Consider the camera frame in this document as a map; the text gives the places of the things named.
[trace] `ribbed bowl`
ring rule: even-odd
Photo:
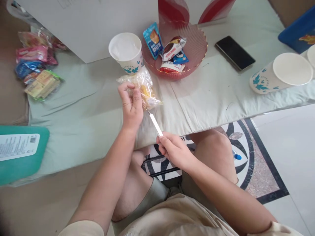
[[[142,53],[144,60],[148,64],[148,68],[159,78],[167,80],[180,80],[189,76],[200,65],[208,50],[208,43],[203,31],[199,29],[197,25],[191,25],[183,21],[162,23],[159,25],[159,31],[163,46],[166,46],[175,36],[187,38],[183,51],[189,59],[189,62],[185,63],[183,72],[167,73],[160,71],[162,65],[161,57],[159,56],[157,60],[154,60],[143,38]]]

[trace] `smartphone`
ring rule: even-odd
[[[256,62],[231,36],[218,41],[215,47],[238,71],[242,71]]]

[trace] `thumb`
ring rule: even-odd
[[[167,150],[168,153],[172,152],[175,148],[175,145],[165,136],[160,136],[160,142],[164,146],[164,148]]]
[[[141,97],[140,90],[138,88],[134,89],[132,100],[133,100],[133,107],[134,108],[142,109],[142,97]]]

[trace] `black phone screen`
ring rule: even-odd
[[[255,62],[255,59],[252,58],[231,36],[221,39],[216,43],[216,46],[241,70]]]

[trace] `beige sleeve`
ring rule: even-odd
[[[268,229],[267,231],[263,233],[247,234],[247,235],[248,236],[303,236],[298,231],[288,226],[276,223],[276,222],[272,222],[270,229]]]
[[[98,223],[85,220],[68,225],[59,236],[104,236],[104,231]]]

